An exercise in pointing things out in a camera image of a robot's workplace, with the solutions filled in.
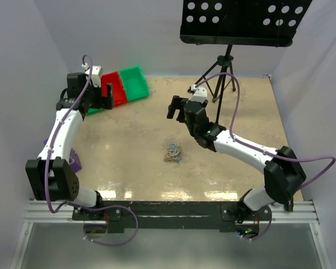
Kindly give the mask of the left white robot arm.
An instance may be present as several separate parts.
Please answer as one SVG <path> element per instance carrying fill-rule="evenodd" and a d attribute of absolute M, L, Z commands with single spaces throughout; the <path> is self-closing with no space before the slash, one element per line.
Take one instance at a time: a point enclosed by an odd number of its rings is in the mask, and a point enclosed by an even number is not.
<path fill-rule="evenodd" d="M 81 187 L 69 165 L 73 142 L 89 109 L 112 109 L 111 86 L 101 85 L 101 68 L 69 73 L 67 88 L 56 104 L 53 129 L 46 144 L 34 160 L 25 165 L 34 197 L 40 201 L 67 201 L 85 207 L 85 213 L 98 220 L 105 213 L 97 191 Z"/>

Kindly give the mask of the red plastic bin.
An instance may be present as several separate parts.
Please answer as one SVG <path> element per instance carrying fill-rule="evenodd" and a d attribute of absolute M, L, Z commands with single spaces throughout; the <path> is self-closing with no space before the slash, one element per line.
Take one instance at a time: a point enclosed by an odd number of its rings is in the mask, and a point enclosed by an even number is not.
<path fill-rule="evenodd" d="M 104 74 L 101 76 L 101 86 L 107 83 L 111 83 L 113 86 L 114 106 L 120 106 L 128 102 L 125 89 L 118 71 Z"/>

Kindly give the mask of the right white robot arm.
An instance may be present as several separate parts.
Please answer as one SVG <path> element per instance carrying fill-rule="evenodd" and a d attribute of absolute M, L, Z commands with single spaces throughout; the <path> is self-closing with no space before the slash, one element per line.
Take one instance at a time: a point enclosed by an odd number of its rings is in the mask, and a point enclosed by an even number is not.
<path fill-rule="evenodd" d="M 225 127 L 213 123 L 206 114 L 208 102 L 191 101 L 173 96 L 168 107 L 167 118 L 178 112 L 177 121 L 184 123 L 190 135 L 205 149 L 230 155 L 260 171 L 264 175 L 264 185 L 247 191 L 237 203 L 233 213 L 244 220 L 251 220 L 258 210 L 270 203 L 280 203 L 289 207 L 294 194 L 306 179 L 301 165 L 295 162 L 292 149 L 269 150 L 259 144 L 244 140 Z"/>

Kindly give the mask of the green plastic bin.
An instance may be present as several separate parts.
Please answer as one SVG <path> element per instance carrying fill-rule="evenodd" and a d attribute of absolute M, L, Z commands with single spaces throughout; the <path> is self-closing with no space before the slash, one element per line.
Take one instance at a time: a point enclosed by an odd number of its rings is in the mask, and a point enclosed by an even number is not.
<path fill-rule="evenodd" d="M 93 108 L 90 108 L 87 112 L 87 115 L 92 115 L 92 114 L 96 114 L 96 113 L 99 113 L 101 111 L 103 111 L 104 109 L 93 109 Z"/>
<path fill-rule="evenodd" d="M 150 95 L 148 83 L 140 66 L 121 69 L 118 72 L 129 102 L 143 99 Z"/>

